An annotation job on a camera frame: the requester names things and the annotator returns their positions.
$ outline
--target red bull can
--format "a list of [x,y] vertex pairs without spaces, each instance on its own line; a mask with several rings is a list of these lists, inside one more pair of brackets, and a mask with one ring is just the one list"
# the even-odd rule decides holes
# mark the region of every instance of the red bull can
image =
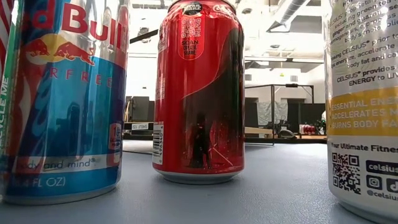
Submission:
[[222,0],[176,1],[159,29],[153,167],[184,184],[244,167],[243,30]]
[[129,0],[19,1],[0,169],[3,200],[64,203],[121,176]]

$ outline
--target ceiling duct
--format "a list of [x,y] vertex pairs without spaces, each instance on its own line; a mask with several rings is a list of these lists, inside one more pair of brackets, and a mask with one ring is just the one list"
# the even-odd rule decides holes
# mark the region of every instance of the ceiling duct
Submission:
[[280,0],[279,6],[272,17],[274,23],[267,28],[267,32],[275,31],[278,27],[289,26],[297,16],[297,12],[302,6],[306,6],[310,0]]

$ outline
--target energy drink can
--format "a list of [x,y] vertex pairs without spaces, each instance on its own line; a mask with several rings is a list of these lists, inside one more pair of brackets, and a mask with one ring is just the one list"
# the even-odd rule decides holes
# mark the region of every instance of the energy drink can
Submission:
[[153,167],[185,184],[244,167],[243,30],[222,0],[181,0],[159,30]]
[[3,199],[82,200],[121,176],[129,0],[19,1],[1,144]]
[[329,188],[353,213],[398,223],[398,5],[322,6]]

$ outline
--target red can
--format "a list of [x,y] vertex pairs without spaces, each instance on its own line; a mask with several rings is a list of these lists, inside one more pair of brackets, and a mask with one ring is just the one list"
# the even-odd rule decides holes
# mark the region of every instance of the red can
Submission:
[[173,182],[226,182],[244,167],[244,36],[235,9],[176,1],[159,35],[153,166]]

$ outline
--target gray table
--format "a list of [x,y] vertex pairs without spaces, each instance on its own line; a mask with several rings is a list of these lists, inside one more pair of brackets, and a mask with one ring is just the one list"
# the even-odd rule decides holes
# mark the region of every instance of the gray table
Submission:
[[338,204],[327,176],[323,144],[246,146],[244,172],[207,186],[167,182],[152,169],[150,155],[126,152],[113,192],[63,205],[0,204],[0,223],[370,223]]

